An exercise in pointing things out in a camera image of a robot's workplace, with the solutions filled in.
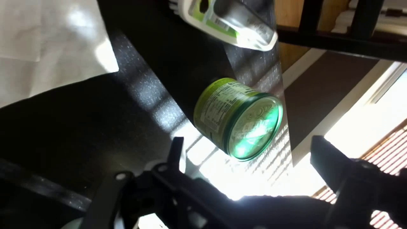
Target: metal stand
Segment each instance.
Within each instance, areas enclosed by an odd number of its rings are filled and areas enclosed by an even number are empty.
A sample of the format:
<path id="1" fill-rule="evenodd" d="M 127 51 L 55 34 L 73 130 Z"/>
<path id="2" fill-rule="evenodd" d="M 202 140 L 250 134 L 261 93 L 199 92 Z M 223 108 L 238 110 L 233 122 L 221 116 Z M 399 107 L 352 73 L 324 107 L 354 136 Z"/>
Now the metal stand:
<path id="1" fill-rule="evenodd" d="M 407 61 L 407 43 L 373 37 L 385 0 L 359 0 L 348 34 L 319 32 L 324 0 L 305 0 L 300 28 L 278 26 L 279 40 L 286 43 L 364 55 L 377 59 Z"/>
<path id="2" fill-rule="evenodd" d="M 133 177 L 107 178 L 95 197 L 82 229 L 111 229 L 123 219 L 134 228 L 156 213 L 170 228 L 372 228 L 373 210 L 389 211 L 407 225 L 407 180 L 381 173 L 364 160 L 352 160 L 321 136 L 312 144 L 312 164 L 338 194 L 335 205 L 311 197 L 246 197 L 232 201 L 210 183 L 179 171 L 184 139 L 176 138 L 169 162 Z"/>

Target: sunlight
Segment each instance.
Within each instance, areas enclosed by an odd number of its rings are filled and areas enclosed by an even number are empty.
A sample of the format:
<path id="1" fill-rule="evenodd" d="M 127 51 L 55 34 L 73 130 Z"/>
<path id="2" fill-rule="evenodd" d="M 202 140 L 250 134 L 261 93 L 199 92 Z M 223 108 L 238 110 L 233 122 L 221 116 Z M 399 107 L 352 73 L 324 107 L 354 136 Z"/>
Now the sunlight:
<path id="1" fill-rule="evenodd" d="M 138 229 L 169 229 L 166 224 L 157 216 L 157 214 L 149 214 L 139 218 L 137 224 Z"/>
<path id="2" fill-rule="evenodd" d="M 359 158 L 407 117 L 407 73 L 376 103 L 348 112 L 326 139 L 350 158 Z"/>
<path id="3" fill-rule="evenodd" d="M 153 118 L 162 130 L 172 132 L 182 122 L 185 115 L 171 97 L 153 110 Z"/>
<path id="4" fill-rule="evenodd" d="M 133 83 L 132 94 L 141 107 L 151 111 L 170 94 L 151 69 L 144 70 L 141 75 L 143 78 Z"/>
<path id="5" fill-rule="evenodd" d="M 190 122 L 189 118 L 185 118 L 172 132 L 171 138 L 184 136 L 184 148 L 190 152 L 195 148 L 195 143 L 203 138 L 202 132 Z"/>
<path id="6" fill-rule="evenodd" d="M 228 160 L 230 158 L 218 150 L 200 168 L 200 172 L 212 185 L 236 201 L 245 196 L 264 196 L 270 192 L 272 187 L 264 177 L 228 167 L 226 166 Z"/>
<path id="7" fill-rule="evenodd" d="M 77 27 L 95 27 L 96 26 L 93 17 L 87 10 L 87 8 L 77 4 L 77 5 L 72 5 L 69 9 L 71 10 L 67 15 L 67 24 L 69 27 L 77 28 Z"/>
<path id="8" fill-rule="evenodd" d="M 282 196 L 313 196 L 325 181 L 311 164 L 311 153 L 308 153 L 287 177 L 280 180 L 273 188 L 273 195 Z"/>
<path id="9" fill-rule="evenodd" d="M 119 71 L 116 56 L 113 54 L 114 54 L 114 50 L 111 46 L 111 41 L 109 38 L 106 38 L 102 43 L 100 43 L 95 51 L 97 61 L 109 73 Z"/>
<path id="10" fill-rule="evenodd" d="M 188 157 L 195 166 L 202 166 L 205 159 L 218 149 L 209 139 L 203 138 L 199 143 L 193 145 L 193 148 L 188 152 Z"/>

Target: white paper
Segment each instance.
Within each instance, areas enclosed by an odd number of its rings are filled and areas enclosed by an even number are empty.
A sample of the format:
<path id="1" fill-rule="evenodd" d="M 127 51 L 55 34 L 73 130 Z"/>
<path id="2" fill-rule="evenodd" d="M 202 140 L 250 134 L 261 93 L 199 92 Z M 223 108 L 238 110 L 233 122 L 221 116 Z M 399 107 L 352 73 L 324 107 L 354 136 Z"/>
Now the white paper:
<path id="1" fill-rule="evenodd" d="M 0 0 L 0 57 L 39 61 L 41 0 Z"/>
<path id="2" fill-rule="evenodd" d="M 0 59 L 0 107 L 115 73 L 118 61 L 96 0 L 43 0 L 41 59 Z"/>

